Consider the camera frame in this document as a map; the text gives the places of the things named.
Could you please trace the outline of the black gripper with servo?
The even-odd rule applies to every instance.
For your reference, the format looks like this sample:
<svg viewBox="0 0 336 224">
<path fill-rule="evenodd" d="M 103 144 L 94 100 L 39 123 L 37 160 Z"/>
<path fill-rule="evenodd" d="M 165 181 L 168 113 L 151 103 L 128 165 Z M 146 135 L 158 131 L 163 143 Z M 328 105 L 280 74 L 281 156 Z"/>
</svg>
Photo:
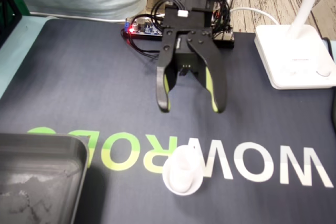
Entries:
<svg viewBox="0 0 336 224">
<path fill-rule="evenodd" d="M 227 82 L 224 60 L 212 40 L 210 28 L 167 28 L 156 68 L 156 100 L 160 110 L 171 109 L 169 92 L 179 71 L 191 71 L 211 94 L 212 108 L 222 113 L 227 104 Z"/>
</svg>

